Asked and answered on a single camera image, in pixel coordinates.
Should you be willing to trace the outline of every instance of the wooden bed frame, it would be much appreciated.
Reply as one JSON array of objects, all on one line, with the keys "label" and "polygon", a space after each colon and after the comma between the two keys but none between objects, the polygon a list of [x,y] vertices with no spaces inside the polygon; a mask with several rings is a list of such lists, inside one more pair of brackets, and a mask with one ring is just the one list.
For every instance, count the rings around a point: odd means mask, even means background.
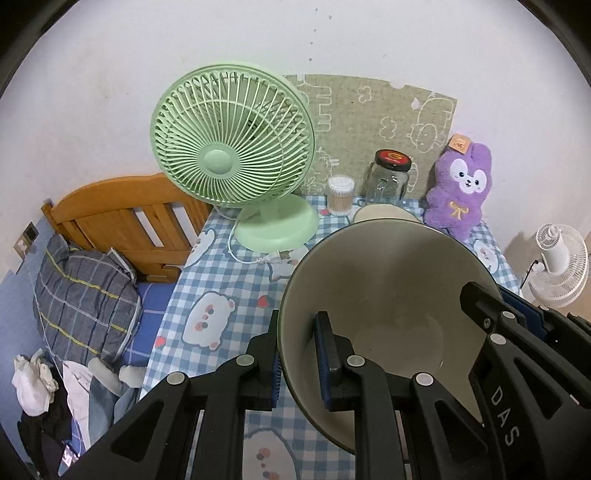
[{"label": "wooden bed frame", "polygon": [[[212,209],[178,189],[163,173],[152,176],[118,177],[98,181],[73,191],[41,211],[53,229],[84,249],[123,254],[147,281],[174,282],[191,245],[171,203],[183,205],[197,234]],[[154,245],[134,213],[141,208],[163,247]]]}]

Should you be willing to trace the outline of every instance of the plush toy tag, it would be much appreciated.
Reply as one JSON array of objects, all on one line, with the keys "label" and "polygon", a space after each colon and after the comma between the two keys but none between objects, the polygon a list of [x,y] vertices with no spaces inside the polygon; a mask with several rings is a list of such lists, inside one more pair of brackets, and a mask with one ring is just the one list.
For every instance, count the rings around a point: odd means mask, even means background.
[{"label": "plush toy tag", "polygon": [[460,134],[454,134],[452,139],[449,141],[450,148],[457,150],[459,153],[465,154],[468,151],[468,147],[472,143],[468,137]]}]

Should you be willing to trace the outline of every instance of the purple plush toy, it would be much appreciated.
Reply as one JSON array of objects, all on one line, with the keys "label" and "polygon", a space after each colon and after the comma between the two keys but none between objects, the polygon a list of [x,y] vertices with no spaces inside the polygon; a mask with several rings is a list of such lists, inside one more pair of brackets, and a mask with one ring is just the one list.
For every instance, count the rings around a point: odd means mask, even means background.
[{"label": "purple plush toy", "polygon": [[435,162],[436,185],[427,193],[425,223],[466,240],[480,223],[480,206],[492,186],[491,151],[470,143],[465,154],[448,148]]}]

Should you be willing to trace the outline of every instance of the beige mat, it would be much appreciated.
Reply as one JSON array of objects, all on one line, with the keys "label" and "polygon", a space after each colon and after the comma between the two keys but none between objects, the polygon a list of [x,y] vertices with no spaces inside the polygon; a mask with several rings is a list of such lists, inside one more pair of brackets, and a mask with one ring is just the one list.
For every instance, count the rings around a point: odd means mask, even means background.
[{"label": "beige mat", "polygon": [[331,175],[355,179],[356,193],[376,150],[413,159],[407,197],[427,193],[429,172],[450,136],[456,100],[419,87],[338,75],[288,75],[307,99],[316,129],[314,162],[300,190],[323,194]]}]

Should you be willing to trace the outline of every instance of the blue gingham cloth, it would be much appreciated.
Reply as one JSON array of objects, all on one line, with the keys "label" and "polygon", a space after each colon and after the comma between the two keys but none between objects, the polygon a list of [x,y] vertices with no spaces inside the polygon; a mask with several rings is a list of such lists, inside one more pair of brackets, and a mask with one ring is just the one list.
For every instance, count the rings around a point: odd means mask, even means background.
[{"label": "blue gingham cloth", "polygon": [[[316,236],[306,244],[309,249],[348,225],[350,219],[330,216],[323,196],[306,198],[320,215]],[[406,200],[403,207],[422,219],[423,208],[418,200]],[[267,330],[271,311],[279,306],[295,267],[289,262],[279,266],[236,262],[227,249],[231,229],[231,221],[212,211],[200,234],[201,244],[195,247],[200,251],[189,257],[168,304],[148,363],[142,396],[171,372],[182,371],[193,377],[214,371],[228,359],[244,353],[251,337]],[[489,268],[498,284],[519,293],[519,282],[484,222],[473,229],[464,243]],[[244,261],[259,256],[235,241],[232,244],[233,252]],[[303,253],[298,250],[290,254],[295,260],[301,256]],[[206,336],[200,335],[205,332],[204,322],[209,324],[205,326]],[[216,328],[221,333],[209,333]],[[270,474],[272,471],[276,471],[277,478],[281,479],[345,480],[355,477],[355,457],[326,440],[306,420],[284,379],[277,408],[272,412],[247,412],[245,435],[244,480],[274,478]],[[262,448],[253,450],[249,439],[259,439],[263,443],[257,447]],[[274,456],[280,458],[283,454],[284,459],[288,458],[285,452],[277,453],[281,448],[288,450],[293,467],[274,465]],[[265,457],[263,461],[255,459],[256,454],[258,459]]]}]

